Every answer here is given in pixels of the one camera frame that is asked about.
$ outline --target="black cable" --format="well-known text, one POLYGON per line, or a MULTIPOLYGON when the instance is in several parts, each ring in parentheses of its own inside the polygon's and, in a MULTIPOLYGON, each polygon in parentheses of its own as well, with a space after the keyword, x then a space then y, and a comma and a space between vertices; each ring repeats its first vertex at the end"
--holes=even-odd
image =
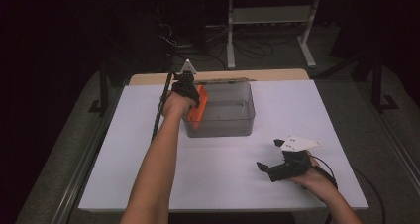
POLYGON ((207 40, 206 40, 206 43, 209 43, 209 42, 211 42, 211 41, 213 41, 213 40, 215 40, 215 39, 218 39, 218 38, 220 38, 220 37, 222 37, 222 36, 225 36, 227 33, 228 33, 228 28, 227 28, 227 27, 225 27, 225 28, 223 29, 223 31, 222 31, 222 32, 220 32, 218 35, 216 35, 216 36, 214 36, 214 37, 212 37, 212 38, 207 39, 207 40))
POLYGON ((321 163, 323 163, 329 170, 330 170, 330 173, 331 173, 331 176, 333 177, 333 178, 335 178, 334 177, 334 173, 333 173, 333 170, 330 168, 330 166, 328 166, 328 164, 327 163, 325 163, 324 161, 322 161, 321 159, 319 159, 319 158, 317 158, 317 157, 314 157, 314 156, 309 156, 310 158, 314 158, 314 159, 316 159, 316 160, 318 160, 318 161, 320 161, 321 163))
POLYGON ((333 220, 333 216, 331 216, 331 212, 328 212, 327 220, 325 220, 325 224, 330 224, 333 220))
POLYGON ((161 112, 163 111, 164 104, 166 103, 166 95, 167 95, 167 91, 169 90, 169 85, 170 85, 171 80, 172 80, 172 71, 169 70, 169 72, 167 73, 167 78, 166 78, 166 83, 164 85, 163 93, 161 95, 160 102, 158 104, 157 116, 155 118, 154 131, 152 133, 151 141, 155 138, 158 132, 158 123, 160 121, 160 116, 161 116, 161 112))
POLYGON ((219 44, 221 44, 221 43, 224 43, 224 46, 226 46, 226 44, 227 44, 227 39, 226 39, 226 38, 223 38, 223 39, 221 39, 221 40, 219 40, 219 41, 216 41, 215 43, 213 43, 213 45, 211 45, 211 46, 209 46, 209 47, 207 48, 207 51, 212 50, 214 47, 218 46, 218 45, 219 45, 219 44))
POLYGON ((245 57, 248 57, 248 58, 264 58, 264 57, 265 57, 265 55, 264 55, 264 54, 258 54, 258 53, 256 53, 256 52, 253 52, 253 51, 247 50, 247 49, 245 49, 245 48, 241 47, 240 45, 238 45, 237 43, 232 42, 232 44, 233 44, 233 45, 234 45, 234 47, 238 50, 238 52, 239 52, 240 54, 242 54, 243 56, 245 56, 245 57))
POLYGON ((376 195, 377 200, 379 201, 380 210, 382 212, 382 215, 381 215, 382 216, 382 221, 381 221, 381 223, 382 224, 385 224, 386 223, 386 209, 385 209, 385 205, 383 204, 383 200, 380 197, 379 192, 377 191, 377 189, 373 185, 373 183, 362 172, 360 172, 358 169, 356 169, 354 167, 352 167, 352 169, 353 169, 354 172, 356 172, 358 175, 360 175, 370 185, 371 189, 373 189, 373 192, 376 195))
POLYGON ((274 53, 274 48, 272 47, 272 45, 269 45, 269 44, 266 44, 266 43, 261 43, 256 39, 253 39, 253 40, 244 39, 244 43, 252 50, 254 50, 254 49, 260 50, 264 56, 271 56, 274 53))
POLYGON ((258 40, 258 39, 253 39, 253 41, 256 41, 259 45, 254 46, 254 47, 258 47, 261 48, 262 46, 270 46, 270 44, 268 43, 270 39, 265 39, 265 40, 258 40))

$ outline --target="forearm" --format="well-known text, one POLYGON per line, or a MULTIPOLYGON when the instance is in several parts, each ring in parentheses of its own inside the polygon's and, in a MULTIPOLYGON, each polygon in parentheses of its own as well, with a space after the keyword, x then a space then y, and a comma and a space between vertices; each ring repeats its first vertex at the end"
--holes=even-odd
POLYGON ((358 224, 362 223, 346 199, 340 192, 333 192, 324 201, 330 210, 335 224, 358 224))
POLYGON ((167 222, 181 115, 175 111, 164 118, 143 159, 122 223, 149 223, 156 217, 158 223, 167 222))

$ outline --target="dark background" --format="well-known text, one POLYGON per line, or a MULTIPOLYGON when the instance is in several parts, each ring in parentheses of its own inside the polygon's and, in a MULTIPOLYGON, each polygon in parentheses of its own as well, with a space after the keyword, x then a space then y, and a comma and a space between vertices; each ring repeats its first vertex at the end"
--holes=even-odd
MULTIPOLYGON (((226 10, 225 2, 166 0, 161 20, 199 45, 204 24, 226 24, 226 13, 215 10, 226 10)), ((133 73, 166 69, 156 3, 0 0, 1 223, 16 220, 78 95, 104 61, 112 62, 117 85, 133 73)), ((419 9, 416 0, 322 0, 316 23, 342 25, 334 56, 378 47, 420 104, 419 9)))

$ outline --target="wrist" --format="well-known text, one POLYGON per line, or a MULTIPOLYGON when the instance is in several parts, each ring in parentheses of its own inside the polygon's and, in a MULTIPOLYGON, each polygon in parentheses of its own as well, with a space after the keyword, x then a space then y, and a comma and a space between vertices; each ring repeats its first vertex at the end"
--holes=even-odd
POLYGON ((165 118, 174 118, 174 119, 181 119, 183 115, 182 108, 179 107, 170 107, 164 114, 165 118))

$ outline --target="hand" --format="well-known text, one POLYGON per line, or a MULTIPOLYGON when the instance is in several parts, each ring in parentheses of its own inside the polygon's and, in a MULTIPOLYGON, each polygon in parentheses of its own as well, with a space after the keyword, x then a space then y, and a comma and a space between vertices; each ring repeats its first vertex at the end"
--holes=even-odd
MULTIPOLYGON (((314 158, 311 157, 310 159, 312 166, 319 166, 314 158)), ((338 192, 337 188, 330 180, 313 168, 310 168, 305 174, 290 178, 289 180, 302 185, 312 194, 317 196, 322 202, 326 202, 338 192)))
POLYGON ((188 112, 188 109, 191 106, 195 106, 194 100, 183 97, 176 92, 168 91, 166 102, 163 107, 162 116, 166 117, 169 114, 176 114, 180 117, 182 117, 183 114, 188 112))

